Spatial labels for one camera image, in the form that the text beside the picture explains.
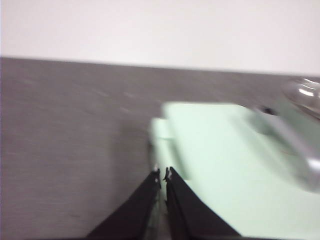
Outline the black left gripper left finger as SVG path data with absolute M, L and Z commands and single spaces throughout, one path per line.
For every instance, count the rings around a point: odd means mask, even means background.
M 87 236 L 89 240 L 142 240 L 158 211 L 160 170 L 152 170 L 131 196 Z

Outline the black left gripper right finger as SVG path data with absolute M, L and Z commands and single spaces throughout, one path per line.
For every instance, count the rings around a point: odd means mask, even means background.
M 242 236 L 212 211 L 173 167 L 167 167 L 166 207 L 173 240 L 238 240 Z

